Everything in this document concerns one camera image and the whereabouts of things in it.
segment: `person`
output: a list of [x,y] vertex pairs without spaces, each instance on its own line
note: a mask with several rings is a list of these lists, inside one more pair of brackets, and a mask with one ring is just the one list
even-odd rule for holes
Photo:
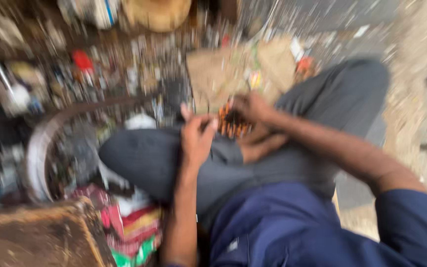
[[[171,203],[165,266],[195,266],[197,214],[210,229],[213,267],[424,267],[427,190],[363,139],[387,88],[379,61],[349,60],[294,86],[274,107],[255,93],[234,97],[229,105],[256,124],[245,140],[215,136],[214,117],[183,108],[180,132],[120,132],[99,154]],[[331,202],[340,168],[376,196],[380,242],[341,228]]]

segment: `sleeve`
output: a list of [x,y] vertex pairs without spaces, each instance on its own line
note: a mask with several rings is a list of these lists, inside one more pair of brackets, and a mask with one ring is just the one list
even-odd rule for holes
[[419,267],[427,267],[427,194],[391,190],[377,197],[381,242]]

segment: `navy blue shirt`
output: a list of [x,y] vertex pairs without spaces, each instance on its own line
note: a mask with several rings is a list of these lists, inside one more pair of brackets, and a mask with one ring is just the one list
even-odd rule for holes
[[211,266],[427,266],[427,194],[387,191],[375,203],[381,241],[344,230],[334,205],[305,185],[240,192],[211,232]]

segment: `gray pants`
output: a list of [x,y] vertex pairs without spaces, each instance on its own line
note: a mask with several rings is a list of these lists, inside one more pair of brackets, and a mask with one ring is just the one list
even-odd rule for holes
[[[364,137],[379,114],[388,88],[388,71],[373,59],[354,59],[294,86],[276,103],[292,115]],[[179,130],[121,131],[99,151],[107,167],[169,202],[179,160]],[[238,145],[217,137],[197,178],[197,213],[212,217],[241,189],[279,181],[307,184],[325,198],[334,195],[338,167],[301,144],[290,142],[253,164],[242,164]]]

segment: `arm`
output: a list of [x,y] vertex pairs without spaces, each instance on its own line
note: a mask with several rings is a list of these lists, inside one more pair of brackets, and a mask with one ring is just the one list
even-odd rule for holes
[[233,108],[247,119],[283,131],[292,140],[335,162],[368,184],[375,196],[392,189],[427,192],[412,171],[363,139],[276,111],[255,93],[235,98]]
[[[208,121],[210,123],[202,132],[201,124]],[[208,115],[194,116],[182,129],[182,161],[161,254],[161,261],[164,265],[195,266],[197,174],[210,153],[216,129],[217,121]]]

